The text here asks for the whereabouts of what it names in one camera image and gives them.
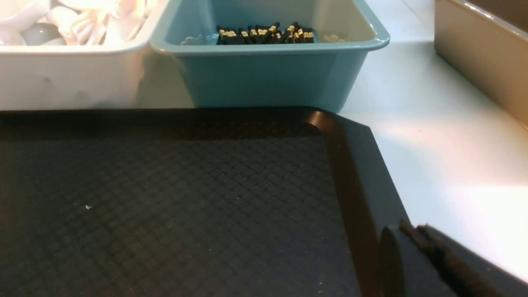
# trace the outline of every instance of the bin rim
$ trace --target bin rim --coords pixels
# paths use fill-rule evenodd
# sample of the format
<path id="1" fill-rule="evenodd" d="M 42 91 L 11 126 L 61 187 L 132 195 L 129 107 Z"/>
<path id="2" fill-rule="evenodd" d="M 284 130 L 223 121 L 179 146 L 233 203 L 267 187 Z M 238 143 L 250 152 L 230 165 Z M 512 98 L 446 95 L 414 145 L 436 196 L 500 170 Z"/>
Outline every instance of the bin rim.
<path id="1" fill-rule="evenodd" d="M 344 43 L 315 43 L 315 44 L 260 44 L 230 45 L 219 47 L 216 45 L 179 45 L 165 41 L 167 32 L 172 25 L 174 15 L 183 0 L 172 0 L 154 30 L 150 45 L 154 51 L 165 55 L 177 56 L 212 56 L 212 55 L 271 55 L 271 54 L 324 54 L 349 52 L 354 50 L 374 51 L 387 46 L 390 36 L 383 24 L 370 9 L 365 0 L 354 0 L 355 5 L 368 22 L 374 32 L 374 38 L 366 41 Z"/>

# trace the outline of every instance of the ceramic spoon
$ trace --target ceramic spoon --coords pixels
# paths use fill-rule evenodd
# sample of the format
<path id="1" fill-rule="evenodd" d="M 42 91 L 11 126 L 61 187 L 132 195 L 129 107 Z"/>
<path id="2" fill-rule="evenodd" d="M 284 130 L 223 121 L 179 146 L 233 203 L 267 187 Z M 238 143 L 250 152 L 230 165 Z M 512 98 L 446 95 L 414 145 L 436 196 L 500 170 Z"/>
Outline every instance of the ceramic spoon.
<path id="1" fill-rule="evenodd" d="M 71 32 L 71 25 L 78 17 L 75 11 L 63 6 L 55 7 L 46 15 L 46 19 L 59 28 L 59 33 L 64 37 L 67 45 L 77 45 L 77 38 Z"/>
<path id="2" fill-rule="evenodd" d="M 26 45 L 24 38 L 17 32 L 0 31 L 0 47 Z"/>
<path id="3" fill-rule="evenodd" d="M 116 0 L 58 0 L 62 5 L 77 11 L 104 10 L 115 5 Z"/>
<path id="4" fill-rule="evenodd" d="M 152 10 L 156 7 L 158 4 L 158 0 L 145 0 L 146 6 L 145 6 L 145 17 L 149 17 Z"/>
<path id="5" fill-rule="evenodd" d="M 50 10 L 50 0 L 1 0 L 0 10 L 0 27 L 20 32 L 29 29 Z"/>
<path id="6" fill-rule="evenodd" d="M 86 42 L 86 45 L 97 45 L 101 42 L 102 37 L 106 33 L 106 26 L 108 25 L 109 17 L 110 16 L 106 12 L 100 12 L 97 15 L 95 26 L 90 38 L 88 38 L 88 41 Z"/>
<path id="7" fill-rule="evenodd" d="M 145 21 L 145 0 L 119 0 L 118 5 L 120 12 L 126 11 L 129 5 L 133 9 L 126 15 L 119 15 L 118 18 L 112 15 L 109 18 L 104 45 L 117 45 L 132 40 Z"/>

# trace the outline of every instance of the plastic container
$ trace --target plastic container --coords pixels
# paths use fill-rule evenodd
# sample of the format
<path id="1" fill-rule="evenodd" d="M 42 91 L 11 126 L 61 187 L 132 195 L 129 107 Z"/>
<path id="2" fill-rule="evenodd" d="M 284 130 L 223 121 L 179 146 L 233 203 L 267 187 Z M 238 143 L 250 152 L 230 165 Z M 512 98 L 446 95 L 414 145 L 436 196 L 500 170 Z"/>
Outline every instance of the plastic container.
<path id="1" fill-rule="evenodd" d="M 121 45 L 0 47 L 0 110 L 139 106 L 158 56 L 149 39 L 167 3 Z"/>
<path id="2" fill-rule="evenodd" d="M 526 127 L 527 8 L 517 0 L 436 0 L 435 5 L 437 53 Z"/>
<path id="3" fill-rule="evenodd" d="M 215 28 L 293 22 L 353 42 L 211 45 Z M 180 45 L 186 37 L 200 45 Z M 151 39 L 174 57 L 196 107 L 313 106 L 331 112 L 345 104 L 369 51 L 389 34 L 364 0 L 173 0 Z"/>

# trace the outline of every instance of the white ceramic spoon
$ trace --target white ceramic spoon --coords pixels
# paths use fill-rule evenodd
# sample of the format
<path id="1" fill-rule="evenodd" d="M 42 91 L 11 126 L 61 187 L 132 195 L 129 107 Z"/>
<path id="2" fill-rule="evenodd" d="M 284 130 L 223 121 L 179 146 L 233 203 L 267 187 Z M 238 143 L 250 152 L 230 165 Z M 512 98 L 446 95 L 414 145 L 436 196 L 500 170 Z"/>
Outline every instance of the white ceramic spoon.
<path id="1" fill-rule="evenodd" d="M 116 4 L 116 0 L 58 0 L 58 2 L 77 11 L 103 10 Z"/>
<path id="2" fill-rule="evenodd" d="M 26 45 L 24 38 L 18 32 L 0 31 L 0 47 Z"/>
<path id="3" fill-rule="evenodd" d="M 64 37 L 60 37 L 60 38 L 56 38 L 48 42 L 42 43 L 40 46 L 47 47 L 49 45 L 66 45 L 66 40 L 64 39 Z"/>
<path id="4" fill-rule="evenodd" d="M 79 15 L 75 11 L 67 7 L 57 6 L 51 9 L 50 12 L 48 12 L 48 14 L 46 15 L 46 19 L 51 24 L 60 27 L 65 24 L 70 26 L 77 19 L 78 16 Z"/>
<path id="5" fill-rule="evenodd" d="M 100 12 L 97 15 L 95 26 L 86 45 L 97 45 L 101 42 L 102 37 L 105 36 L 106 33 L 106 26 L 108 25 L 109 17 L 110 16 L 106 12 Z"/>
<path id="6" fill-rule="evenodd" d="M 94 12 L 84 12 L 77 15 L 75 19 L 63 20 L 59 26 L 59 33 L 66 40 L 67 45 L 81 45 L 86 42 L 91 35 L 87 28 L 93 29 L 96 14 Z"/>
<path id="7" fill-rule="evenodd" d="M 149 17 L 152 10 L 156 7 L 158 4 L 158 0 L 145 0 L 145 17 Z"/>
<path id="8" fill-rule="evenodd" d="M 127 15 L 119 18 L 111 16 L 108 20 L 104 45 L 117 45 L 132 40 L 145 21 L 145 0 L 119 0 L 118 11 L 126 11 L 129 5 L 133 7 Z"/>
<path id="9" fill-rule="evenodd" d="M 1 0 L 0 10 L 0 29 L 20 32 L 50 10 L 50 0 Z"/>

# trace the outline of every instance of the black tray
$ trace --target black tray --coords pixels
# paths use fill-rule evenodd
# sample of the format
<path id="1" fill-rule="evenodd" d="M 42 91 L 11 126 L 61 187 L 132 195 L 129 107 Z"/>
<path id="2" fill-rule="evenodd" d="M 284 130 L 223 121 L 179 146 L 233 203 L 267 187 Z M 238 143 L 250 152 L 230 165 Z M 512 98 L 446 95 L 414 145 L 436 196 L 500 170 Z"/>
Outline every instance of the black tray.
<path id="1" fill-rule="evenodd" d="M 320 110 L 0 114 L 0 295 L 377 296 L 401 219 L 370 129 Z"/>

